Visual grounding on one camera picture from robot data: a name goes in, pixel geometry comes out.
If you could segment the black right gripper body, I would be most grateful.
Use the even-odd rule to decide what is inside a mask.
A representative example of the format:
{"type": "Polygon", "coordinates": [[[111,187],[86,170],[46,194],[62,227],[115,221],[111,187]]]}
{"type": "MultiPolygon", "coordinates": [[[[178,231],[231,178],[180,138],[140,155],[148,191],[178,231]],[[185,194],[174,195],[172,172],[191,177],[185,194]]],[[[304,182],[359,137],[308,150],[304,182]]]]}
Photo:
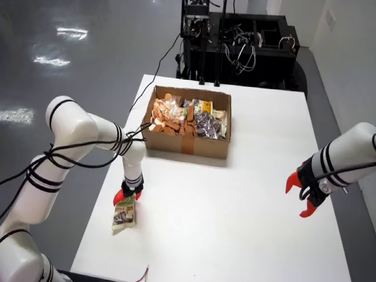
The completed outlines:
{"type": "Polygon", "coordinates": [[[315,178],[327,172],[325,163],[321,160],[306,160],[298,169],[297,175],[302,188],[299,199],[306,199],[313,206],[320,206],[331,193],[331,183],[326,178],[315,178]]]}

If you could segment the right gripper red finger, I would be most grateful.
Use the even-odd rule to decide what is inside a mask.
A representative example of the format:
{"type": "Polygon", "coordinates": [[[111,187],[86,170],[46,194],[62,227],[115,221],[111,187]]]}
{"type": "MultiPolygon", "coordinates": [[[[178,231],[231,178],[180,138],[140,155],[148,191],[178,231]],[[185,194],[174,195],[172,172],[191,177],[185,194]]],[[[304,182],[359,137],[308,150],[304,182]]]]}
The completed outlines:
{"type": "Polygon", "coordinates": [[[300,217],[310,217],[315,211],[316,207],[309,200],[306,201],[307,207],[300,213],[300,217]]]}
{"type": "Polygon", "coordinates": [[[300,182],[300,179],[298,177],[298,173],[297,172],[294,172],[292,173],[287,181],[286,181],[286,194],[291,190],[292,187],[299,187],[301,188],[301,182],[300,182]]]}

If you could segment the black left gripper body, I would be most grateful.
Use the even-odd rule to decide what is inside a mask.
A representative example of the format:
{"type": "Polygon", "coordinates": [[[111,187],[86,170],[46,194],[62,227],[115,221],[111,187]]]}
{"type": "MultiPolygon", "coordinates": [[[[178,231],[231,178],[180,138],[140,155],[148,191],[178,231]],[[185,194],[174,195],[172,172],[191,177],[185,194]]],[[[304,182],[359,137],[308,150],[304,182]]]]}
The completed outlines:
{"type": "Polygon", "coordinates": [[[127,177],[122,182],[122,192],[124,196],[140,196],[143,190],[143,175],[141,174],[137,179],[128,179],[127,177]]]}

